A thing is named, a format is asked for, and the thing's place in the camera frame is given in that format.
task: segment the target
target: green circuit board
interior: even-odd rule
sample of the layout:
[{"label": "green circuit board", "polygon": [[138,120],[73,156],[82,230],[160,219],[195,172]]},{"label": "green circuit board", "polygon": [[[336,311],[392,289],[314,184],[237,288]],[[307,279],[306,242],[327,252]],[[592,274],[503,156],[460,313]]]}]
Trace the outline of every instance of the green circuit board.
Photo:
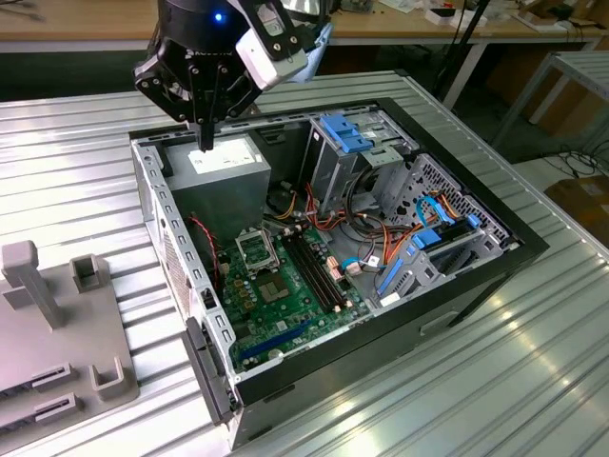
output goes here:
[{"label": "green circuit board", "polygon": [[[323,240],[313,229],[306,230],[303,238],[316,249],[316,260],[328,273],[325,259],[331,254]],[[220,255],[225,274],[223,308],[237,336],[230,355],[238,370],[266,362],[270,351],[272,356],[273,351],[285,353],[304,346],[369,313],[362,297],[347,280],[343,280],[342,286],[336,288],[353,306],[339,312],[325,312],[295,261],[284,248],[285,240],[281,236],[271,240],[281,262],[276,271],[261,271],[254,277],[249,275],[236,244]],[[264,253],[254,252],[250,255],[260,258]],[[279,345],[272,345],[256,355],[244,357],[248,350],[272,341],[275,337],[285,338],[292,331],[297,332],[297,336],[282,341]]]}]

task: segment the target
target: metal slotted table surface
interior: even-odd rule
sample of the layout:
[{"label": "metal slotted table surface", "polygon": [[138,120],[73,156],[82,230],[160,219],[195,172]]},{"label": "metal slotted table surface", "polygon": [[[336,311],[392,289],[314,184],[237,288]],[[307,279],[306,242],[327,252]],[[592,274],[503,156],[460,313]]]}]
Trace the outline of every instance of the metal slotted table surface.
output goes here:
[{"label": "metal slotted table surface", "polygon": [[[606,455],[607,250],[526,184],[414,81],[317,78],[262,111],[391,96],[551,248],[462,325],[237,455]],[[135,92],[0,106],[0,243],[30,238],[42,267],[108,259],[141,395],[19,449],[24,455],[229,453],[179,339],[182,323],[142,223],[127,132],[168,118]]]}]

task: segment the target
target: gray 3d printed holder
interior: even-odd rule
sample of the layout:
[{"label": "gray 3d printed holder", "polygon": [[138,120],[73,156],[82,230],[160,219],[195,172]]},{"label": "gray 3d printed holder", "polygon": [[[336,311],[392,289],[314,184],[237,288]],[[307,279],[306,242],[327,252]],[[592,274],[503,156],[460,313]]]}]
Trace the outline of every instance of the gray 3d printed holder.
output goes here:
[{"label": "gray 3d printed holder", "polygon": [[32,241],[3,246],[0,453],[137,397],[108,264],[94,255],[38,271]]}]

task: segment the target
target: chipset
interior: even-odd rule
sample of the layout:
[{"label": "chipset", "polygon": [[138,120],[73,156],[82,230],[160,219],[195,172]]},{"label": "chipset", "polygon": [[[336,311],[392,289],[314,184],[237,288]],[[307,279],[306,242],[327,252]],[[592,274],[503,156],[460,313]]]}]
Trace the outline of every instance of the chipset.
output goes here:
[{"label": "chipset", "polygon": [[279,272],[259,276],[256,285],[266,303],[276,302],[289,295],[287,284]]}]

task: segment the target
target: sticker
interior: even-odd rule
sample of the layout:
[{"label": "sticker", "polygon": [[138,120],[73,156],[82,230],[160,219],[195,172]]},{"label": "sticker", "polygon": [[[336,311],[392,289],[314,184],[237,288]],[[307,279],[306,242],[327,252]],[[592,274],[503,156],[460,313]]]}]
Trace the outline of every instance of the sticker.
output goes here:
[{"label": "sticker", "polygon": [[371,255],[370,258],[368,259],[368,265],[371,266],[372,268],[376,268],[379,265],[379,262],[381,261],[381,259],[375,255]]},{"label": "sticker", "polygon": [[596,184],[580,184],[581,188],[586,191],[588,195],[602,195],[604,192]]},{"label": "sticker", "polygon": [[394,302],[397,302],[398,300],[400,300],[400,295],[398,294],[398,292],[393,292],[391,295],[387,295],[381,300],[381,305],[383,307],[388,307],[389,305]]},{"label": "sticker", "polygon": [[224,141],[207,152],[194,150],[188,155],[188,159],[197,174],[254,163],[254,157],[243,139]]}]

